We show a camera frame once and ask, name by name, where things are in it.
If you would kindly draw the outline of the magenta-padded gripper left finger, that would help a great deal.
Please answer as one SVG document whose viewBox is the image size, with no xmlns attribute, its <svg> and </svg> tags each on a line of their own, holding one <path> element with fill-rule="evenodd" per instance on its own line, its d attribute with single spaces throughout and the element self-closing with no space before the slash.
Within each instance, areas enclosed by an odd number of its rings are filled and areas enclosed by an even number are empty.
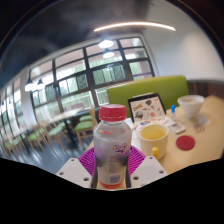
<svg viewBox="0 0 224 224">
<path fill-rule="evenodd" d="M 90 148 L 79 158 L 70 158 L 56 175 L 81 187 L 95 189 L 98 181 L 95 168 L 94 148 Z"/>
</svg>

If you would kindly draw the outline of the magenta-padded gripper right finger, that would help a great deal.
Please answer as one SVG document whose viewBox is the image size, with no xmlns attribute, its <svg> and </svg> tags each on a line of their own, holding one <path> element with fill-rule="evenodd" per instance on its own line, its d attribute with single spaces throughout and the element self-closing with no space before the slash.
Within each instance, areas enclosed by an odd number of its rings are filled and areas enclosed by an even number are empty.
<svg viewBox="0 0 224 224">
<path fill-rule="evenodd" d="M 167 175 L 154 156 L 145 156 L 136 147 L 131 147 L 126 173 L 127 188 L 140 188 Z"/>
</svg>

